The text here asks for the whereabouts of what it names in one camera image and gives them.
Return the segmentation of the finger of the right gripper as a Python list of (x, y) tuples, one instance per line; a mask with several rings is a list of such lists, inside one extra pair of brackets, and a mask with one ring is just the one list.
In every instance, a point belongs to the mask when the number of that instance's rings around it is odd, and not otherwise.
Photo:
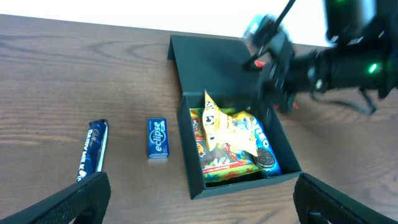
[(253, 94), (250, 113), (263, 124), (271, 124), (275, 112), (269, 99), (264, 96), (262, 90), (256, 90)]

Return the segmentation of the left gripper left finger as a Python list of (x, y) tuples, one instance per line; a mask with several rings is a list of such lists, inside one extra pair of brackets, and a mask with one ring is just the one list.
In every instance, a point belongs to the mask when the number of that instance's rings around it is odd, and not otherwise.
[(102, 223), (110, 197), (107, 173), (96, 172), (1, 223)]

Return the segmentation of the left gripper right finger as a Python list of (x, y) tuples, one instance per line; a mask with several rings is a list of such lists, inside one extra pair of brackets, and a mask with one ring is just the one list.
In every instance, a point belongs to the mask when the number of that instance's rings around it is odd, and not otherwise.
[(397, 224), (307, 173), (299, 175), (293, 200), (301, 224)]

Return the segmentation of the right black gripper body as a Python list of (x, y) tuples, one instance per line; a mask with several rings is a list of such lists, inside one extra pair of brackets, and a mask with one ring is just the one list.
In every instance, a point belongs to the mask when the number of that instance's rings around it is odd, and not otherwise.
[(316, 52), (299, 55), (284, 68), (278, 61), (268, 63), (261, 72), (257, 91), (257, 103), (270, 103), (282, 113), (293, 110), (298, 92), (326, 91), (330, 79), (327, 61)]

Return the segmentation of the yellow sunflower seeds bag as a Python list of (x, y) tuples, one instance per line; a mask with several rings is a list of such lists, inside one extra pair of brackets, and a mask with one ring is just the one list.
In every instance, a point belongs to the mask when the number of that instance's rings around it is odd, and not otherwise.
[(245, 151), (254, 157), (258, 156), (254, 134), (257, 120), (253, 115), (246, 111), (227, 115), (205, 91), (202, 121), (206, 144), (210, 151), (217, 146), (226, 145), (229, 152), (239, 154), (240, 151)]

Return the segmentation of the blue Oreo cookie pack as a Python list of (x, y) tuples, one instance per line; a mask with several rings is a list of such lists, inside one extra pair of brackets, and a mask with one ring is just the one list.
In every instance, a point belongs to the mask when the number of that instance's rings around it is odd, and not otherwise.
[(262, 170), (266, 177), (274, 177), (282, 174), (279, 162), (267, 137), (265, 129), (255, 117), (251, 119), (251, 131), (256, 143), (257, 156), (253, 156), (253, 162)]

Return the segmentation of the Haribo gummy worms bag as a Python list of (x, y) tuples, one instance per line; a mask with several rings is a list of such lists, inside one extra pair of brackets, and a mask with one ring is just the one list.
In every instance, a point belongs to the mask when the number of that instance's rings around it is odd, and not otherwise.
[(230, 144), (217, 144), (209, 150), (202, 124), (203, 108), (190, 108), (191, 122), (206, 184), (241, 177), (259, 171), (250, 154), (245, 151), (230, 151)]

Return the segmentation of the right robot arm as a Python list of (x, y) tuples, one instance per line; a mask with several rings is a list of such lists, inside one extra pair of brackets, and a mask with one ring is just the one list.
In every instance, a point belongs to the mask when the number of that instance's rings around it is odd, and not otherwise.
[(397, 88), (397, 2), (327, 0), (326, 38), (332, 48), (296, 55), (282, 20), (290, 11), (289, 1), (277, 17), (252, 20), (245, 38), (256, 48), (244, 63), (256, 69), (265, 54), (271, 61), (259, 69), (250, 112), (260, 118), (265, 107), (289, 113), (295, 96), (307, 92), (313, 101), (344, 106), (371, 116), (377, 111), (368, 93), (386, 98)]

